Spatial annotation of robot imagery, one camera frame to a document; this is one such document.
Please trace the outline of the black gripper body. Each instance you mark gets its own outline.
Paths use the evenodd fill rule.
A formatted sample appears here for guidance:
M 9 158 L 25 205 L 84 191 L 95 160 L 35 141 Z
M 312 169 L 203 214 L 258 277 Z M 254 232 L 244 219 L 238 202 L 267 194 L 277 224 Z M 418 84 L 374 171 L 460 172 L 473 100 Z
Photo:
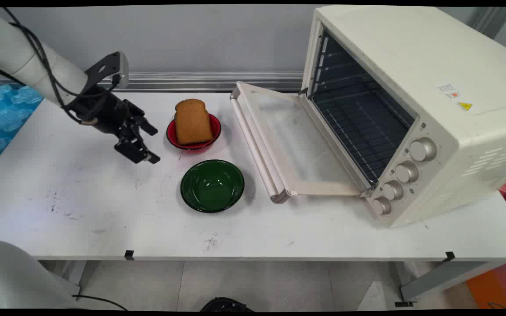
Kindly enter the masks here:
M 82 124 L 116 136 L 123 136 L 123 122 L 131 116 L 144 116 L 145 113 L 131 101 L 121 100 L 113 93 L 100 97 L 77 98 L 65 108 L 66 113 L 80 120 Z

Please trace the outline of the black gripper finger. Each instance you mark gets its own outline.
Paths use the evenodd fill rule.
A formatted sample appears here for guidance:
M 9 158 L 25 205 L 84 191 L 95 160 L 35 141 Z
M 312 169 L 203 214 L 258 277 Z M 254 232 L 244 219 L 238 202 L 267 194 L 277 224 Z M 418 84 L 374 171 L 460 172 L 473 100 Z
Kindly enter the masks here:
M 114 149 L 135 164 L 140 162 L 156 164 L 161 160 L 160 156 L 147 148 L 142 136 L 119 136 Z
M 150 136 L 158 133 L 158 130 L 144 116 L 128 117 L 123 122 L 123 142 L 143 142 L 142 131 Z

